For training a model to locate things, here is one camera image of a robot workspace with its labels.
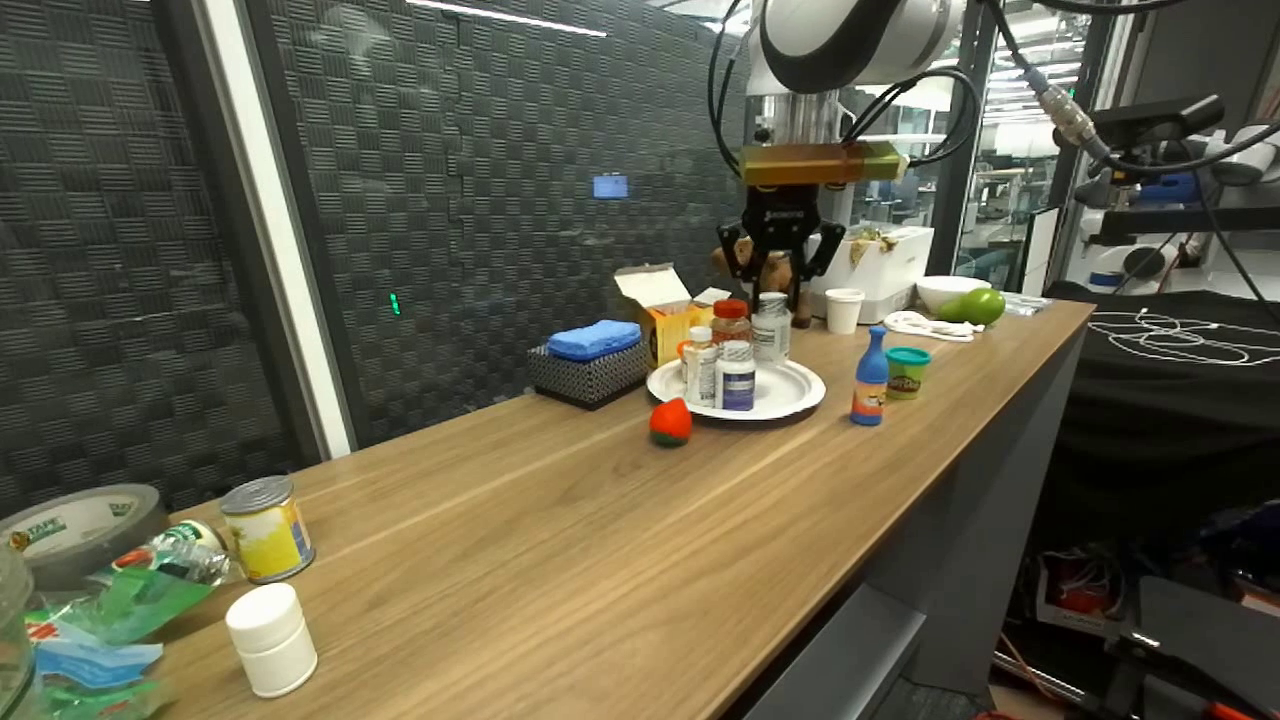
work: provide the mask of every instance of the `fluorescent light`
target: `fluorescent light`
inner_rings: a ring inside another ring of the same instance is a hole
[[[607,34],[603,29],[589,29],[589,23],[552,23],[552,21],[541,21],[541,15],[492,11],[492,6],[470,6],[470,2],[442,2],[442,0],[406,0],[406,2],[435,6],[435,11],[454,11],[454,15],[478,15],[478,21],[496,21],[496,23],[568,32],[568,34],[596,34],[596,41]]]

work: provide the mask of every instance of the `spice jar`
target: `spice jar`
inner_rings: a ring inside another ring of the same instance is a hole
[[[712,340],[750,340],[750,302],[741,295],[728,295],[714,302]]]

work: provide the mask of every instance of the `white plate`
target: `white plate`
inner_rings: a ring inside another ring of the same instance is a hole
[[[648,396],[676,400],[682,396],[682,373],[680,359],[648,373]],[[759,362],[756,367],[756,403],[747,412],[728,412],[714,403],[688,403],[692,416],[712,418],[734,418],[734,425],[759,425],[759,418],[784,418],[816,408],[829,396],[829,383],[810,374],[810,367],[784,359],[784,362]]]

